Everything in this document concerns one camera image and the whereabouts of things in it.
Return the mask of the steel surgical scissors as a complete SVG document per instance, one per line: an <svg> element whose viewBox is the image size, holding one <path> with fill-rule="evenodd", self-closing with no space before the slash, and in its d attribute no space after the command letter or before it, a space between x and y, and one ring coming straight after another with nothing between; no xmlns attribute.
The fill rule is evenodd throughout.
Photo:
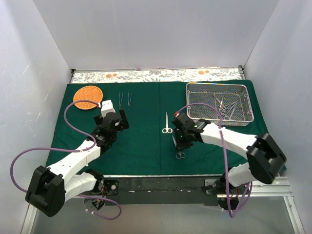
<svg viewBox="0 0 312 234"><path fill-rule="evenodd" d="M177 150L177 153L176 153L175 157L176 157L177 159L183 159L183 158L185 158L186 155L185 155L183 152L181 152L181 151L177 148L177 143L176 143L176 139L175 139L174 136L172 136L172 139L173 139L175 148L176 148L176 150Z"/></svg>
<svg viewBox="0 0 312 234"><path fill-rule="evenodd" d="M171 134L172 132L173 132L172 128L169 127L168 113L166 112L166 115L165 115L165 127L162 129L162 133L164 133L164 134Z"/></svg>

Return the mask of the steel tweezers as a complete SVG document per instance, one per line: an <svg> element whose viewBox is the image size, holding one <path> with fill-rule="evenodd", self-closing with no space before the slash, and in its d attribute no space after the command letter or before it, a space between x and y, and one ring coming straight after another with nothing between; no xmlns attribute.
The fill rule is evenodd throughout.
<svg viewBox="0 0 312 234"><path fill-rule="evenodd" d="M124 95L123 92L119 93L119 109L122 108L123 95Z"/></svg>
<svg viewBox="0 0 312 234"><path fill-rule="evenodd" d="M130 106L131 106L131 100L132 100L132 93L128 93L128 110L130 110Z"/></svg>

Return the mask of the green surgical cloth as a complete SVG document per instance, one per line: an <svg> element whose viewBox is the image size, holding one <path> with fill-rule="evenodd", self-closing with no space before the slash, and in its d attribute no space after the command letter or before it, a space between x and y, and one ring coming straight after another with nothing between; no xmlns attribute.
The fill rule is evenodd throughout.
<svg viewBox="0 0 312 234"><path fill-rule="evenodd" d="M221 83L243 84L249 92L254 121L245 127L226 127L243 133L260 135L268 133L260 106L250 80L229 80ZM63 119L65 108L73 101L74 94L87 84L68 84L55 127L53 148L76 149L86 139L71 129ZM171 124L173 114L186 105L184 82L139 82L94 84L119 109L119 93L123 93L122 108L125 109L129 129L117 134L117 140L102 156L92 161L88 168L103 175L208 175L223 174L223 149L211 144L196 142L184 151L186 157L176 158L176 149L170 134L163 134L165 113ZM132 93L128 111L128 93ZM76 128L91 133L96 127L94 117L98 109L88 111L71 107L68 121Z"/></svg>

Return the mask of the round woven bamboo tray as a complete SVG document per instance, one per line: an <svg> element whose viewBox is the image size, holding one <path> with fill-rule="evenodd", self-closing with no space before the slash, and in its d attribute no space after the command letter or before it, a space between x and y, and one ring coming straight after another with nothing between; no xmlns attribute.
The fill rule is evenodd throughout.
<svg viewBox="0 0 312 234"><path fill-rule="evenodd" d="M78 100L89 100L96 103L102 102L103 92L100 88L93 85L88 85L80 88L76 91L73 97L73 101ZM96 108L96 104L92 104L90 102L78 102L74 104L78 109L81 110L90 110Z"/></svg>

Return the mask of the metal mesh instrument tray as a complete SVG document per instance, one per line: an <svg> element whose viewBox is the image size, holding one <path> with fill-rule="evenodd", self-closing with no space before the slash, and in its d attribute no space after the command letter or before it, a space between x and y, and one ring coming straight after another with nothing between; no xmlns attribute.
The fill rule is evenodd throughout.
<svg viewBox="0 0 312 234"><path fill-rule="evenodd" d="M213 97L224 99L226 104L238 101L231 120L224 120L219 103ZM193 120L206 119L223 126L246 126L254 121L248 89L243 84L199 83L186 84L187 115Z"/></svg>

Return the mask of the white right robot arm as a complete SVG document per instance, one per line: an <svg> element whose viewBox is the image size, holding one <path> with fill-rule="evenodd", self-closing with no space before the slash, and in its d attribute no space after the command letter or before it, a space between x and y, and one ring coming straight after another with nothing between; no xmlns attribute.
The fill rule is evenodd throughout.
<svg viewBox="0 0 312 234"><path fill-rule="evenodd" d="M193 121L185 113L176 114L175 141L178 150L192 147L195 142L224 147L247 160L239 166L228 168L220 180L220 187L227 194L243 184L260 181L272 184L284 167L287 158L271 135L242 134L200 119Z"/></svg>

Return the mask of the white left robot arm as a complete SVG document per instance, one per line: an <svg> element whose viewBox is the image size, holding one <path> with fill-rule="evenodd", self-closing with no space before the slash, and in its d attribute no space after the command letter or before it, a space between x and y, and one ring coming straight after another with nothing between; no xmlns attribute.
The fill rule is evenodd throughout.
<svg viewBox="0 0 312 234"><path fill-rule="evenodd" d="M74 153L48 166L35 169L25 200L48 217L56 215L64 203L84 192L106 196L109 188L99 172L81 169L109 150L117 133L129 128L124 110L109 112L105 117L95 117L98 126Z"/></svg>

